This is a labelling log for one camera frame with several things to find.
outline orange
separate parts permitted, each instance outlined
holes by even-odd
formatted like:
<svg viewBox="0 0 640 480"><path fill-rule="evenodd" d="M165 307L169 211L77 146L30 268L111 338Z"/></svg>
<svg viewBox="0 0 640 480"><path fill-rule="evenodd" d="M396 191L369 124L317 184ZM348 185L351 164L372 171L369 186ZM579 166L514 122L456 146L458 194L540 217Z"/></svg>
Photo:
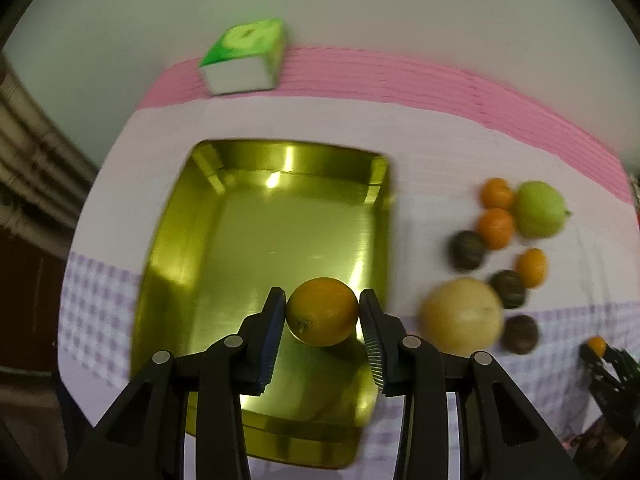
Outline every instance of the orange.
<svg viewBox="0 0 640 480"><path fill-rule="evenodd" d="M587 345L589 345L591 350L593 350L601 359L604 356L604 352L607 350L607 342L599 335L590 337L587 341Z"/></svg>
<svg viewBox="0 0 640 480"><path fill-rule="evenodd" d="M509 244L513 236L513 216L505 209L488 209L478 219L476 232L484 240L487 248L492 251L502 249Z"/></svg>
<svg viewBox="0 0 640 480"><path fill-rule="evenodd" d="M340 280L314 278L293 291L286 317L291 333L303 343L331 346L354 332L358 300Z"/></svg>
<svg viewBox="0 0 640 480"><path fill-rule="evenodd" d="M480 202L487 209L492 207L509 209L513 205L515 197L513 189L503 178L490 178L480 190Z"/></svg>
<svg viewBox="0 0 640 480"><path fill-rule="evenodd" d="M527 249L516 261L516 272L527 288L544 283L547 267L545 253L540 249Z"/></svg>

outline purple checkered tablecloth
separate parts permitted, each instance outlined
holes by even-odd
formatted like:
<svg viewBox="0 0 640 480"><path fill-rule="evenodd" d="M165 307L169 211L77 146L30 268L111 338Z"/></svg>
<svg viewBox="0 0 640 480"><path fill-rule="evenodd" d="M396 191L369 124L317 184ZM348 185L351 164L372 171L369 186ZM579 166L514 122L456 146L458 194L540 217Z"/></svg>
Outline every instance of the purple checkered tablecloth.
<svg viewBox="0 0 640 480"><path fill-rule="evenodd" d="M58 345L110 386L129 382L140 275L71 253L60 297Z"/></svg>
<svg viewBox="0 0 640 480"><path fill-rule="evenodd" d="M60 349L108 384L123 388L129 380L131 330L140 275L71 253L62 290ZM640 302L609 303L530 313L541 339L527 356L492 353L526 394L558 437L579 431L588 394L578 366L578 346L600 334L612 345L640 354ZM402 317L415 333L415 318ZM371 460L395 456L402 402L384 399L367 428L361 454ZM450 434L457 434L454 403Z"/></svg>

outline screw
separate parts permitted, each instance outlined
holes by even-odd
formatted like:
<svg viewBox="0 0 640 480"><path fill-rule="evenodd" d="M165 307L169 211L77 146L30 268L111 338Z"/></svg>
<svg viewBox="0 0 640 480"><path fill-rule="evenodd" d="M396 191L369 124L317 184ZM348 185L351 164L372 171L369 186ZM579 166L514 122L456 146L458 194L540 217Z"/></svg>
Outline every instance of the screw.
<svg viewBox="0 0 640 480"><path fill-rule="evenodd" d="M476 360L476 363L478 363L479 365L488 365L491 364L491 361L493 361L492 357L490 354L488 354L487 352L477 352L474 355L474 359Z"/></svg>
<svg viewBox="0 0 640 480"><path fill-rule="evenodd" d="M161 365L162 363L167 362L169 360L169 357L171 357L171 354L169 354L169 352L167 352L166 350L159 350L151 359L157 365Z"/></svg>
<svg viewBox="0 0 640 480"><path fill-rule="evenodd" d="M402 344L407 348L418 348L420 346L420 338L415 335L407 335L402 338Z"/></svg>
<svg viewBox="0 0 640 480"><path fill-rule="evenodd" d="M225 346L228 348L238 348L243 342L238 334L225 337Z"/></svg>

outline white wall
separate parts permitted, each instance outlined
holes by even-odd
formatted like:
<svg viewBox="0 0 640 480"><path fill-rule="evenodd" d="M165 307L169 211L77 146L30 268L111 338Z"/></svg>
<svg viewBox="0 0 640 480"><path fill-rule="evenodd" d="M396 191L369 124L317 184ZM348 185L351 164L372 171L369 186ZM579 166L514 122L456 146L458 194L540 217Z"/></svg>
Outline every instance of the white wall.
<svg viewBox="0 0 640 480"><path fill-rule="evenodd" d="M163 69L273 16L297 44L424 56L507 82L640 169L640 47L609 0L35 0L6 53L100 163Z"/></svg>

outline gold metal tray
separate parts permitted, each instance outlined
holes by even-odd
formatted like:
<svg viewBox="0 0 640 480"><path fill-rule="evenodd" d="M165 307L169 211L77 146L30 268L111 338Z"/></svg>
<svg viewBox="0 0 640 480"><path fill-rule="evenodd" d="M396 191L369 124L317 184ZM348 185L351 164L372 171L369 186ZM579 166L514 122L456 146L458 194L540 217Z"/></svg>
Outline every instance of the gold metal tray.
<svg viewBox="0 0 640 480"><path fill-rule="evenodd" d="M388 161L286 140L207 140L191 152L150 250L131 369L153 352L200 352L258 312L272 286L290 295L318 276L385 297ZM271 384L243 397L247 453L340 468L355 457L376 402L359 326L312 348L285 327ZM187 430L195 432L196 395Z"/></svg>

